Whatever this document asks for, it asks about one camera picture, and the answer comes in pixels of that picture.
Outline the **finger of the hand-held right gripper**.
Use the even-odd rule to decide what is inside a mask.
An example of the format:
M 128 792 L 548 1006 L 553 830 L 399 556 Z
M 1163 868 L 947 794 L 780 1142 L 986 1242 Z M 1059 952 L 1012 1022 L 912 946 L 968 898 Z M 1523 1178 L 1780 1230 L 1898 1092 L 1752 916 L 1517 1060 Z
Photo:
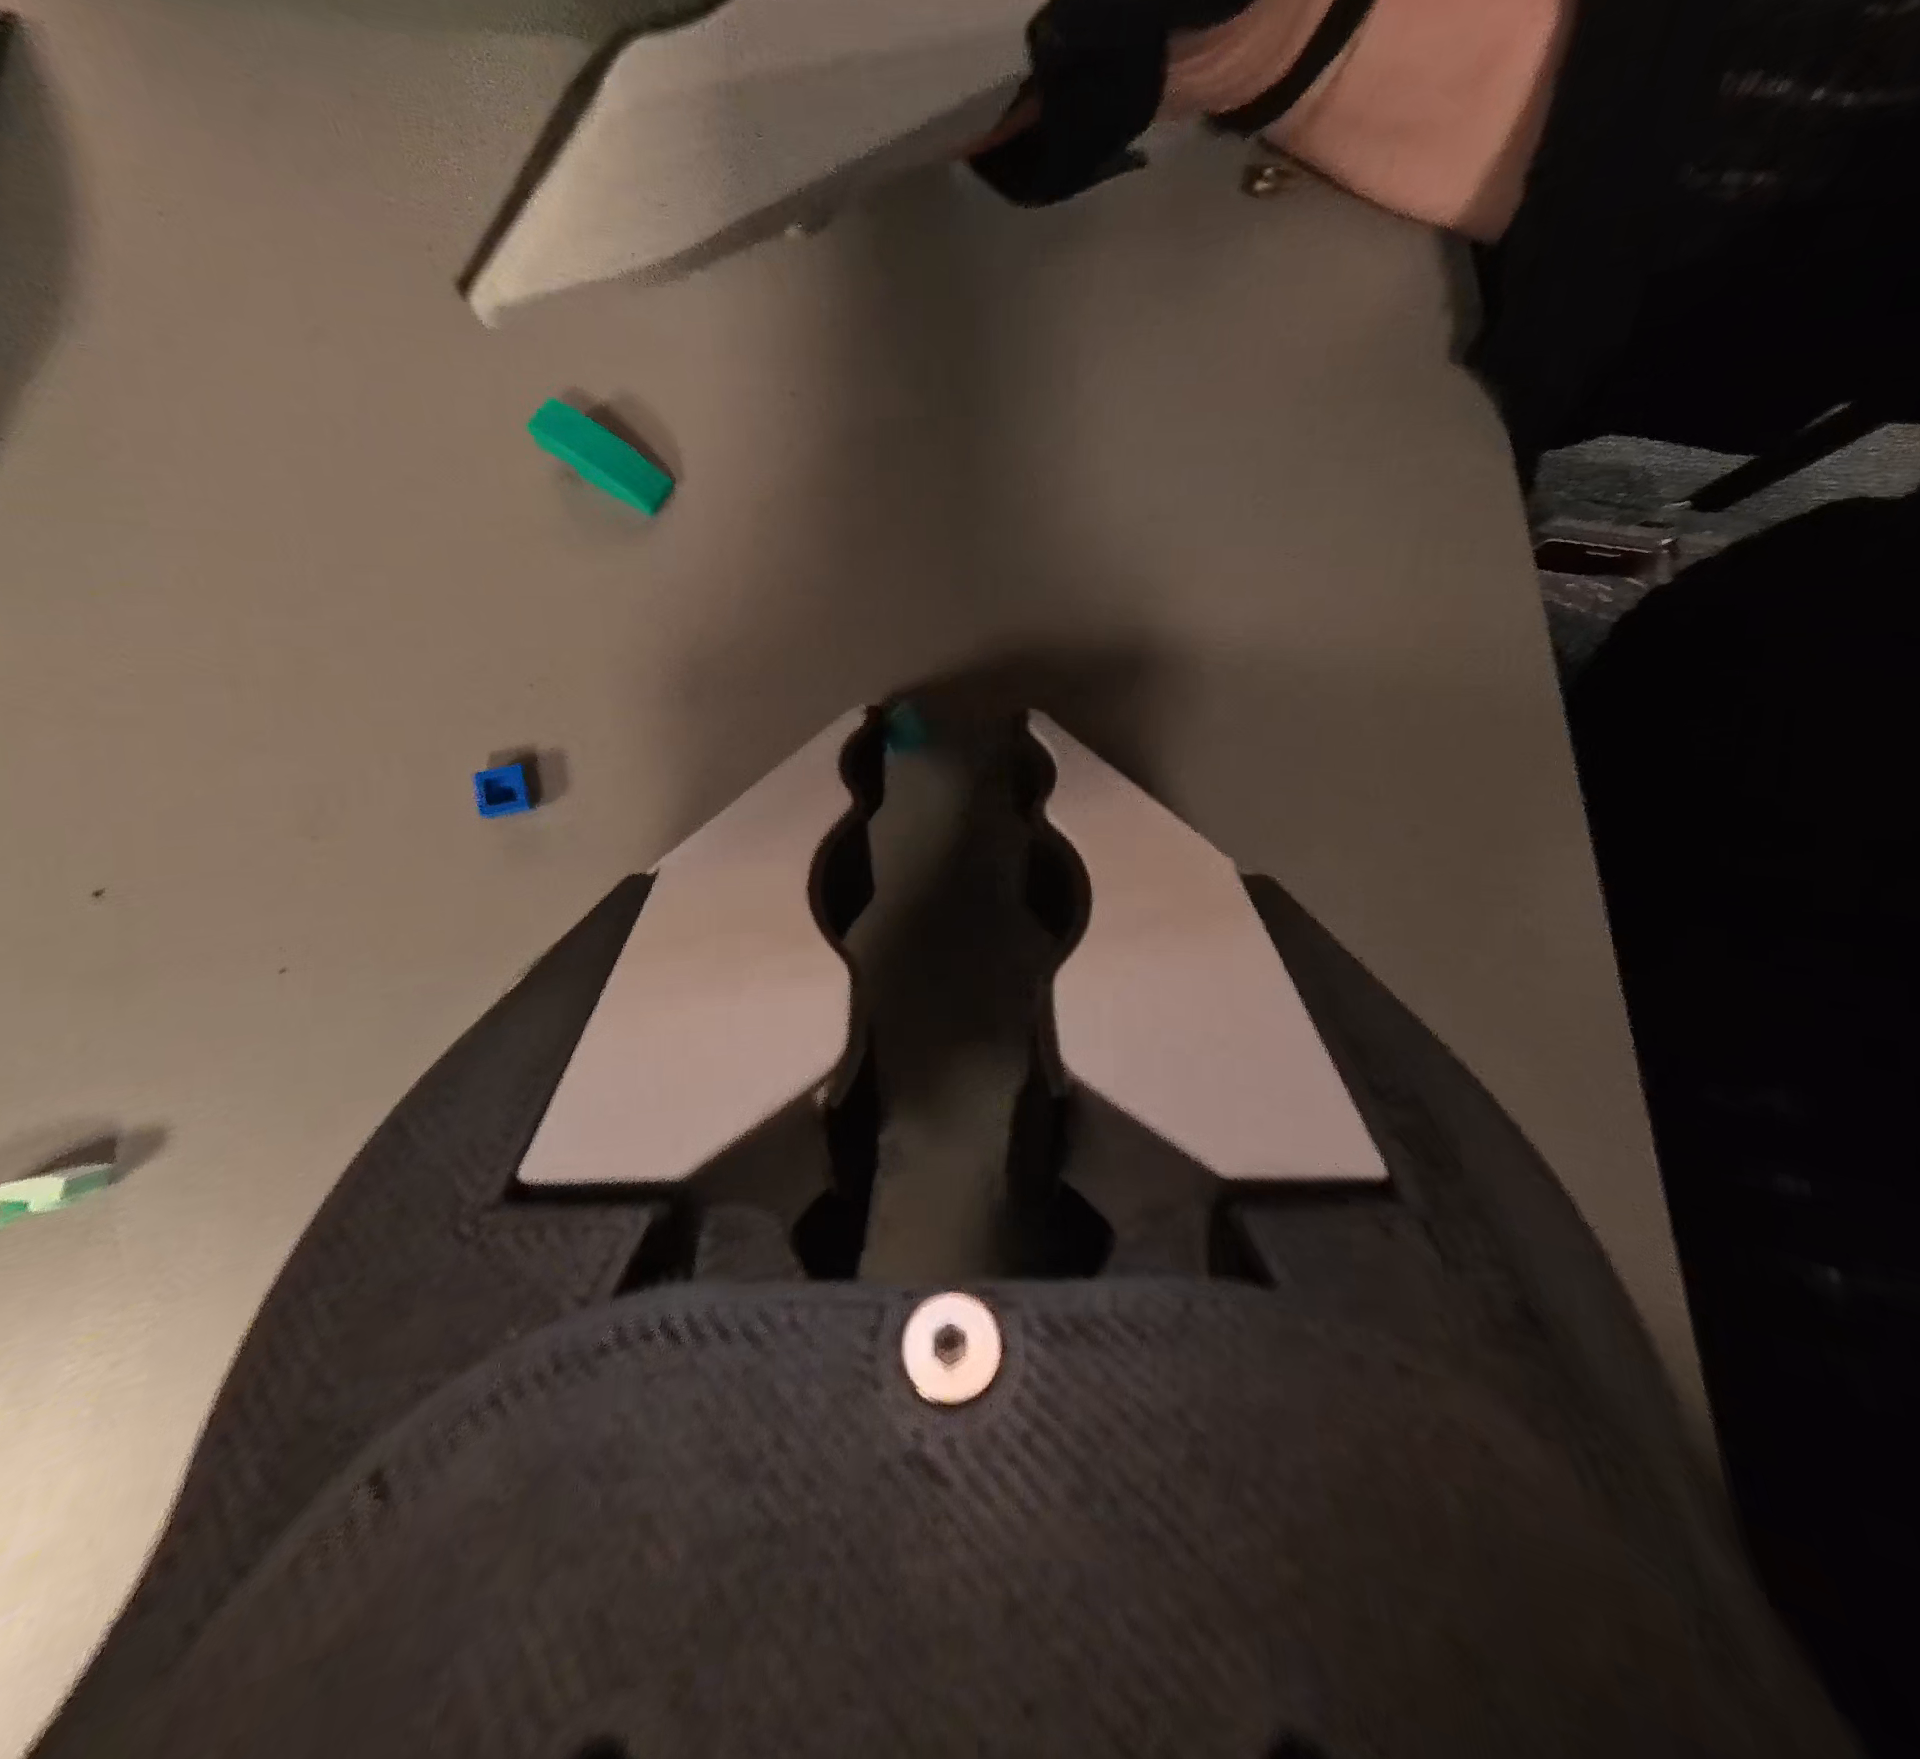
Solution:
M 460 281 L 473 317 L 663 285 L 988 135 L 1050 0 L 706 0 L 600 47 Z

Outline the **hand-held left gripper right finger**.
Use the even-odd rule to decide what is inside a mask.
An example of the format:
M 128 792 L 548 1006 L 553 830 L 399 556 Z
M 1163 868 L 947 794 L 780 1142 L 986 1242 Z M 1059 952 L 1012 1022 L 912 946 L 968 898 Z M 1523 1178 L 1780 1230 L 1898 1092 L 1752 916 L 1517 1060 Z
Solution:
M 1067 1082 L 1233 1186 L 1384 1184 L 1235 864 L 1051 718 L 1025 734 L 1084 882 L 1051 988 Z

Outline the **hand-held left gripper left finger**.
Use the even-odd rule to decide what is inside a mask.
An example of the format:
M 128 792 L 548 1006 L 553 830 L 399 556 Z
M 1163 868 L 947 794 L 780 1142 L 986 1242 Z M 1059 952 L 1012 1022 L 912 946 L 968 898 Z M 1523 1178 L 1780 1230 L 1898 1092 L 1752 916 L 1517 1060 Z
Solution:
M 659 860 L 522 1186 L 681 1186 L 852 1076 L 884 786 L 884 718 L 855 708 Z

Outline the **green lego slope piece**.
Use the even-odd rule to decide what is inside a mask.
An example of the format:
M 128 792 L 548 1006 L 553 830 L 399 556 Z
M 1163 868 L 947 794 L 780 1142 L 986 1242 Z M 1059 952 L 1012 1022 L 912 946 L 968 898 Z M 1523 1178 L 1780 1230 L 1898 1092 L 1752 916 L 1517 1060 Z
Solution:
M 674 477 L 650 455 L 568 403 L 542 403 L 526 433 L 543 457 L 643 519 L 655 519 L 676 493 Z

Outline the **light green lego leaf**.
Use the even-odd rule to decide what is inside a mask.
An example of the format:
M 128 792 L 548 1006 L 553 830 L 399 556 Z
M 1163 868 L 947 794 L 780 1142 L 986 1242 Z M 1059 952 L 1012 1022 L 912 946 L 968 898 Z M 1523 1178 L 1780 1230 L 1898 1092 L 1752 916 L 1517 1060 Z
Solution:
M 108 1192 L 118 1180 L 112 1162 L 75 1162 L 1 1182 L 1 1228 L 72 1208 Z

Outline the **person's right hand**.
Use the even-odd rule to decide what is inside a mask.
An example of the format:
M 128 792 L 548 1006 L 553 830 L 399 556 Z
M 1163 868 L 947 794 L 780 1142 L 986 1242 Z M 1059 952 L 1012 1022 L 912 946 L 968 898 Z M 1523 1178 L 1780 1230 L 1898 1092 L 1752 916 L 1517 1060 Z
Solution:
M 1335 189 L 1494 243 L 1523 199 L 1573 0 L 1371 0 L 1260 139 Z

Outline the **dark metal object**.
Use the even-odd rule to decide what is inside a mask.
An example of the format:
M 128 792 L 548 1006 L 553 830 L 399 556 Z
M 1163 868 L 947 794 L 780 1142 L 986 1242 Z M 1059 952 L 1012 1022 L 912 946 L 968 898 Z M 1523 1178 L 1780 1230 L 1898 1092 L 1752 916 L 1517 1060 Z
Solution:
M 1548 576 L 1657 586 L 1680 564 L 1682 537 L 1663 525 L 1557 519 L 1534 529 L 1530 545 L 1537 572 Z

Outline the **black rod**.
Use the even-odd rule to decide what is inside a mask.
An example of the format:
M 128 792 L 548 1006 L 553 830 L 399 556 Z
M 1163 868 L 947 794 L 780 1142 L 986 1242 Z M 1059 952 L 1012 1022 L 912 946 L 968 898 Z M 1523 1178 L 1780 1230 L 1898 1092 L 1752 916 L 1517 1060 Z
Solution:
M 1682 511 L 1698 517 L 1717 517 L 1739 509 L 1743 503 L 1758 499 L 1784 481 L 1857 445 L 1886 425 L 1887 417 L 1876 407 L 1860 403 L 1837 405 L 1767 453 L 1741 463 L 1694 491 L 1684 499 Z

